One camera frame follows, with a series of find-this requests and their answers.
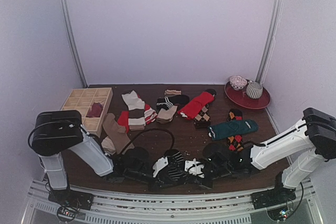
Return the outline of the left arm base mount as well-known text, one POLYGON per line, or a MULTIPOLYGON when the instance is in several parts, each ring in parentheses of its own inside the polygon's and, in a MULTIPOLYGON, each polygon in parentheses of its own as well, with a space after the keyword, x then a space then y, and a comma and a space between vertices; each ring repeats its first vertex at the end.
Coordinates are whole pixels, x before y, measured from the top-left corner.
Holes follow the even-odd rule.
POLYGON ((94 195, 76 191, 67 187, 65 190, 54 190, 47 182, 45 188, 48 191, 48 200, 57 203, 56 217, 62 223, 74 221, 80 210, 90 210, 94 195))

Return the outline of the purple magenta striped sock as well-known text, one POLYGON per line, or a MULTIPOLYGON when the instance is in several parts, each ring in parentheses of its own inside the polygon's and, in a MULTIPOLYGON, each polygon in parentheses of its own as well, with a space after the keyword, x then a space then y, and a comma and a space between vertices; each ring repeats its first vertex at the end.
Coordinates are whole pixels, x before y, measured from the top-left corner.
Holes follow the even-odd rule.
POLYGON ((103 105, 101 103, 93 103, 86 117, 87 118, 99 118, 101 116, 102 111, 103 111, 103 105))

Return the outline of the black striped ankle sock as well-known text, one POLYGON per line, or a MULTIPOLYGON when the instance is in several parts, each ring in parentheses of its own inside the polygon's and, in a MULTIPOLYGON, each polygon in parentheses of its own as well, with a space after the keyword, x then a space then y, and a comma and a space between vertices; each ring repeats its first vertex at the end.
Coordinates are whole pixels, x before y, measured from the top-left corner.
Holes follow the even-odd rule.
POLYGON ((180 184, 185 181, 187 173, 184 170, 185 158, 183 154, 176 149, 170 149, 164 155, 167 157, 168 165, 164 168, 163 178, 171 184, 180 184))

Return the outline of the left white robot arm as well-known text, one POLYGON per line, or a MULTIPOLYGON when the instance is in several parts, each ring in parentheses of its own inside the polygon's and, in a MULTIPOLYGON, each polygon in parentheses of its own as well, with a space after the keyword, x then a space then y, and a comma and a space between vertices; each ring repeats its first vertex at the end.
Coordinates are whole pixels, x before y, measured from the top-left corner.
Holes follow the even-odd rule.
POLYGON ((76 197, 70 190, 68 175, 61 153, 70 150, 80 157, 99 177, 114 180, 130 177, 148 183, 152 172, 144 162, 127 166, 123 154, 110 155, 97 141, 97 136, 84 127, 77 110, 48 111, 38 114, 34 129, 28 136, 28 146, 39 156, 49 184, 58 200, 71 205, 76 197))

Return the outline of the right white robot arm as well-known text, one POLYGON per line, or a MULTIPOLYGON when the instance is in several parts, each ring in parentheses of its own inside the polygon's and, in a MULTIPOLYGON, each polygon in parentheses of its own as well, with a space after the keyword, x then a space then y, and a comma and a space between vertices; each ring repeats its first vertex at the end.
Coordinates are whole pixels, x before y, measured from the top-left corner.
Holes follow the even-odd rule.
POLYGON ((203 150, 202 173, 206 179, 250 177, 296 152, 301 155, 280 172, 279 185, 269 192, 274 204, 287 198, 289 190, 295 189, 320 164, 335 158, 335 117, 307 108, 302 119, 286 131, 264 142, 250 143, 238 153, 212 142, 203 150))

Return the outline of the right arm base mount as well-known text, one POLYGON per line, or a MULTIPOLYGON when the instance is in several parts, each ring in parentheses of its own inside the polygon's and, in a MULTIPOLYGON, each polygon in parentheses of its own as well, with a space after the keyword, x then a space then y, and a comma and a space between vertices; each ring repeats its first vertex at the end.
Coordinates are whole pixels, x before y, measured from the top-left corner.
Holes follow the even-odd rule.
POLYGON ((285 221, 291 214, 289 203, 296 199, 295 189, 285 188, 281 181, 276 181, 273 189, 251 194, 254 209, 267 210, 268 217, 273 221, 285 221))

